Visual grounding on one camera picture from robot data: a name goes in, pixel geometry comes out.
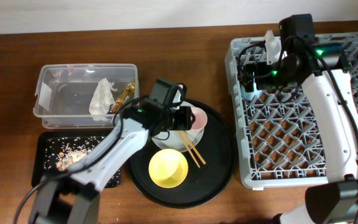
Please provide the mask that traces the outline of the pink cup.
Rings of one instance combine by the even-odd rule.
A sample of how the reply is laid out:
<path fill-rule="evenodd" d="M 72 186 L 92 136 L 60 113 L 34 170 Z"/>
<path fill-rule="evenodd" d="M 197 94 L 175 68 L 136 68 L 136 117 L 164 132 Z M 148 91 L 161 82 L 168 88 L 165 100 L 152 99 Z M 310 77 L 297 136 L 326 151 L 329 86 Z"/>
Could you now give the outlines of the pink cup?
<path fill-rule="evenodd" d="M 191 112 L 195 115 L 195 122 L 192 124 L 191 129 L 186 132 L 191 135 L 197 135 L 204 130 L 208 122 L 208 116 L 204 110 L 198 107 L 192 107 Z"/>

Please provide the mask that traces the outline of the wooden chopstick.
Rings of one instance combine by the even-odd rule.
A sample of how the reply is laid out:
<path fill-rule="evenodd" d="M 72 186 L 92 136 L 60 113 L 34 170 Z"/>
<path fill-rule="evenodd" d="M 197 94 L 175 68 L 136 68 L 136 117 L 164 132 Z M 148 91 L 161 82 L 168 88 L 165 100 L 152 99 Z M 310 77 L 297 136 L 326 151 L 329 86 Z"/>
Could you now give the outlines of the wooden chopstick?
<path fill-rule="evenodd" d="M 197 150 L 197 148 L 195 147 L 195 145 L 193 144 L 193 142 L 190 140 L 190 138 L 187 136 L 187 134 L 185 133 L 185 136 L 188 138 L 188 140 L 190 141 L 190 146 L 192 148 L 192 150 L 194 151 L 194 153 L 198 156 L 199 160 L 203 163 L 203 165 L 206 165 L 206 161 L 204 160 L 204 158 L 202 157 L 202 155 L 199 153 L 199 151 Z"/>
<path fill-rule="evenodd" d="M 179 131 L 178 132 L 178 135 L 180 137 L 180 139 L 182 140 L 183 144 L 185 145 L 186 147 L 186 150 L 189 152 L 191 158 L 193 159 L 193 161 L 195 162 L 195 164 L 197 165 L 198 168 L 200 168 L 200 165 L 197 161 L 197 159 L 195 158 L 192 150 L 191 150 L 191 147 L 190 147 L 190 141 L 188 140 L 188 138 L 185 136 L 185 132 L 184 131 Z"/>

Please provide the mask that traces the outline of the gold snack wrapper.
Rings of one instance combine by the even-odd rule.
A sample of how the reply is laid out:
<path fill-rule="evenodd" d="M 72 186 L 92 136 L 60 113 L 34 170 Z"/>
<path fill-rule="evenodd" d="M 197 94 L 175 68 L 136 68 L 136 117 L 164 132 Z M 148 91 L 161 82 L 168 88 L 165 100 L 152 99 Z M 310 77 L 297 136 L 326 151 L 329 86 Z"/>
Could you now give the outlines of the gold snack wrapper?
<path fill-rule="evenodd" d="M 109 114 L 115 114 L 119 109 L 124 105 L 124 103 L 135 93 L 135 83 L 127 84 L 124 89 L 121 91 L 118 99 L 115 100 L 113 104 L 109 107 Z"/>

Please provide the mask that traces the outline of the yellow bowl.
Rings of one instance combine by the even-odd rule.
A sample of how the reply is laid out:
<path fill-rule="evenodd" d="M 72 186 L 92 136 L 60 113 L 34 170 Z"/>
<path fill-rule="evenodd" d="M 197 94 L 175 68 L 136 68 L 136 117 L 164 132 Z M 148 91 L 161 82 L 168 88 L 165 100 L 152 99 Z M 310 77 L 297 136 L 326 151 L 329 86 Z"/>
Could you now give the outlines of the yellow bowl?
<path fill-rule="evenodd" d="M 187 177 L 188 162 L 174 149 L 162 149 L 149 162 L 149 176 L 159 187 L 170 189 L 179 186 Z"/>

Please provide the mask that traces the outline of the white tissue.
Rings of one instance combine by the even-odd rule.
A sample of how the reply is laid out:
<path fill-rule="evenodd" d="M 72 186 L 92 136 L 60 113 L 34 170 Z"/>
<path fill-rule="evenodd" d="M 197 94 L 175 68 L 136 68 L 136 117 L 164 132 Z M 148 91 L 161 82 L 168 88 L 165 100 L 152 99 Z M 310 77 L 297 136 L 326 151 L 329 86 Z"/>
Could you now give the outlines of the white tissue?
<path fill-rule="evenodd" d="M 89 113 L 94 121 L 107 121 L 106 115 L 111 110 L 111 105 L 115 105 L 113 93 L 118 91 L 114 88 L 114 82 L 108 82 L 106 78 L 98 82 L 91 103 L 89 104 Z"/>

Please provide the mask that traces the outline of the food scraps pile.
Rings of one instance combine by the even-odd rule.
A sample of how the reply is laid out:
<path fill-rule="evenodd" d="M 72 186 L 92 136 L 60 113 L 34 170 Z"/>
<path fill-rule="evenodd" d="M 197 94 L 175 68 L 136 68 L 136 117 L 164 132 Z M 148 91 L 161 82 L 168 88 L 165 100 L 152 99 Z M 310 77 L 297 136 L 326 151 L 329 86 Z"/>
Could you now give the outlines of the food scraps pile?
<path fill-rule="evenodd" d="M 103 139 L 104 136 L 48 138 L 43 170 L 64 171 L 89 154 Z"/>

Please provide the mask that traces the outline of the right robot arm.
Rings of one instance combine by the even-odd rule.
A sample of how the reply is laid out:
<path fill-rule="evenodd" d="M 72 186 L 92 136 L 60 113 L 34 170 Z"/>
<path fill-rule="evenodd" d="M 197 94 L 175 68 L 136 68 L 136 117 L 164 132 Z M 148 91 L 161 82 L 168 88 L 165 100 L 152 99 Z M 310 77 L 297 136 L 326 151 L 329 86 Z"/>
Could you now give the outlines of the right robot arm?
<path fill-rule="evenodd" d="M 236 70 L 246 88 L 302 89 L 312 107 L 324 146 L 328 182 L 310 187 L 305 203 L 274 217 L 274 223 L 358 223 L 358 114 L 351 95 L 349 64 L 339 43 L 291 41 L 273 62 Z"/>

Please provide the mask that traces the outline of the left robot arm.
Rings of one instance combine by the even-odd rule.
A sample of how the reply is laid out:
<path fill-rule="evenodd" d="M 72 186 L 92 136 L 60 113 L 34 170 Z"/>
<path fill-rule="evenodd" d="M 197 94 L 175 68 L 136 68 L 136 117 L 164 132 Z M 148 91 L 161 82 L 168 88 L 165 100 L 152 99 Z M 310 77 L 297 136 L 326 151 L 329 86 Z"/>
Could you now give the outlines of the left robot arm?
<path fill-rule="evenodd" d="M 184 106 L 187 87 L 158 79 L 149 95 L 121 106 L 114 129 L 84 158 L 58 175 L 45 175 L 26 196 L 36 195 L 29 223 L 97 223 L 101 192 L 111 177 L 150 138 L 191 128 Z"/>

